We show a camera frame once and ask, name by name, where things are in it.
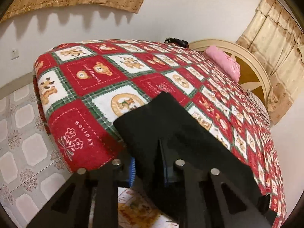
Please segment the striped pillow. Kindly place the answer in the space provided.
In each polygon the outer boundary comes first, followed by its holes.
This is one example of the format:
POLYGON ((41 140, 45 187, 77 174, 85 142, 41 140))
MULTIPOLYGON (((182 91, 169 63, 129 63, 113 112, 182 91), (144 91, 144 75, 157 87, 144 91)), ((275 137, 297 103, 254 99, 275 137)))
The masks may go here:
POLYGON ((251 102, 251 104, 255 107, 257 112, 260 114, 264 123, 270 127, 271 119, 267 112, 266 107, 262 103, 262 101, 253 93, 250 89, 247 90, 247 99, 251 102))

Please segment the white wall socket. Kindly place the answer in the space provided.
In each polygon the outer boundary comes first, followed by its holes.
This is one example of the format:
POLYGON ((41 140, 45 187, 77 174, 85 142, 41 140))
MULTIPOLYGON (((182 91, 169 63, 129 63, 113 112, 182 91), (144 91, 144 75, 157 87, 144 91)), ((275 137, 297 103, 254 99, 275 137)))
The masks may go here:
POLYGON ((12 49, 11 51, 11 60, 14 60, 19 57, 19 50, 18 49, 12 49))

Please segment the black item beside bed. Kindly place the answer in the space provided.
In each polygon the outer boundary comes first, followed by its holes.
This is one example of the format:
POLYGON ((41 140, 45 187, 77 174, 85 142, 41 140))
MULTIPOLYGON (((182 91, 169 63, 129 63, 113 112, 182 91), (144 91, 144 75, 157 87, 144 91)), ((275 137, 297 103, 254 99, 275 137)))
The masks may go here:
POLYGON ((178 38, 166 38, 164 44, 172 44, 183 48, 189 48, 189 43, 178 38))

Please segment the black pants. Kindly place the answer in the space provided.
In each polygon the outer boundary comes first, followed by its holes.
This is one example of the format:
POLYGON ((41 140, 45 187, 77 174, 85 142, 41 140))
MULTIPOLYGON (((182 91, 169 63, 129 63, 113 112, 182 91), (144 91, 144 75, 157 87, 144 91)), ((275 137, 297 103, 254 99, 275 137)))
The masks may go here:
POLYGON ((114 121, 149 199, 181 227, 271 227, 251 168, 169 93, 114 121))

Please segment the red patchwork bear bedspread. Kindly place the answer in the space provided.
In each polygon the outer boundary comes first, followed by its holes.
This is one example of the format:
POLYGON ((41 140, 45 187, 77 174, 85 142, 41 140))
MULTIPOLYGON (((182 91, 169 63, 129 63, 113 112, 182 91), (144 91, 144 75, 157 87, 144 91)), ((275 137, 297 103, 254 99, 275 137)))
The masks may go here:
POLYGON ((143 40, 58 45, 37 58, 33 84, 44 126, 70 171, 95 169, 122 147, 121 115, 170 93, 207 131, 249 165, 276 213, 286 216, 281 170, 268 127, 234 82, 203 52, 143 40))

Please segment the beige curtain behind headboard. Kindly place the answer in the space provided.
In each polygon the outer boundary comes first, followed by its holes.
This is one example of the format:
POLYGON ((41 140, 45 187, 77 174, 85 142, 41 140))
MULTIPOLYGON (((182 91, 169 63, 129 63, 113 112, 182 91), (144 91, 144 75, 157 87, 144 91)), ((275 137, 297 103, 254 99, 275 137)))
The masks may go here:
POLYGON ((303 91, 303 32, 277 0, 261 0, 237 44, 267 73, 271 91, 266 106, 275 125, 303 91))

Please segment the pink folded blanket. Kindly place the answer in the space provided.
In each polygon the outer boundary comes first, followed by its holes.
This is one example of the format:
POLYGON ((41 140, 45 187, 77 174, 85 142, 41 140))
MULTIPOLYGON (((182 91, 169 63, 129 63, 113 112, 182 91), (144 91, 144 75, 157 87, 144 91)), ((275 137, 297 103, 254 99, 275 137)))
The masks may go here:
POLYGON ((240 79, 240 65, 215 45, 209 46, 204 54, 220 67, 234 82, 240 79))

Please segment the cream wooden headboard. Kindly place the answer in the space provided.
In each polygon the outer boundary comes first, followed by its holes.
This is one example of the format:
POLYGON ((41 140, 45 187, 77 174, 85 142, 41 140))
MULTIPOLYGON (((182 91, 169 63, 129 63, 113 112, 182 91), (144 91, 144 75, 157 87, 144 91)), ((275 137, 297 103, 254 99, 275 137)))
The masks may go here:
POLYGON ((257 58, 244 47, 225 40, 198 40, 191 42, 189 47, 190 49, 204 52, 211 45, 215 45, 239 63, 241 74, 239 85, 244 91, 251 90, 267 106, 271 82, 257 58))

